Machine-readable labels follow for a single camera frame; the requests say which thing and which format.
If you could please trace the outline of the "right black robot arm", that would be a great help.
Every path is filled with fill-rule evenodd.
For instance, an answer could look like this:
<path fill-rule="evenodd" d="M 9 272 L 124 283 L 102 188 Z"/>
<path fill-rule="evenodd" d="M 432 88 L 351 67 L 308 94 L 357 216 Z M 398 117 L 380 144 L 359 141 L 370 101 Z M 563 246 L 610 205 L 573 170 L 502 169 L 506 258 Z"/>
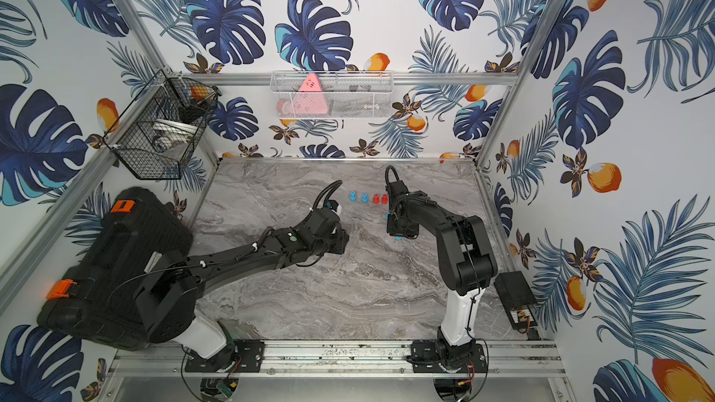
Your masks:
<path fill-rule="evenodd" d="M 439 273 L 449 290 L 436 339 L 414 342 L 406 361 L 415 372 L 487 372 L 487 345 L 477 337 L 475 323 L 498 265 L 484 221 L 447 210 L 422 191 L 411 191 L 391 165 L 385 168 L 385 191 L 387 234 L 405 239 L 418 238 L 422 230 L 432 234 Z"/>

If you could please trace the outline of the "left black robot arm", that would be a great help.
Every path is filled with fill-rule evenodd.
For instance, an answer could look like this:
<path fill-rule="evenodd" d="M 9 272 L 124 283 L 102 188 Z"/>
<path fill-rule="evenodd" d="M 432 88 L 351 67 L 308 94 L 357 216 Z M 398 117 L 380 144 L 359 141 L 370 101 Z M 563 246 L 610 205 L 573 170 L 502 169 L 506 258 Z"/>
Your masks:
<path fill-rule="evenodd" d="M 233 372 L 239 362 L 235 341 L 219 322 L 197 314 L 197 301 L 245 277 L 291 266 L 307 268 L 327 254 L 344 254 L 349 235 L 333 199 L 341 185 L 334 181 L 321 190 L 298 224 L 268 227 L 251 244 L 176 261 L 163 257 L 152 271 L 118 284 L 106 305 L 113 306 L 122 290 L 136 285 L 133 305 L 149 344 L 176 342 L 198 370 Z"/>

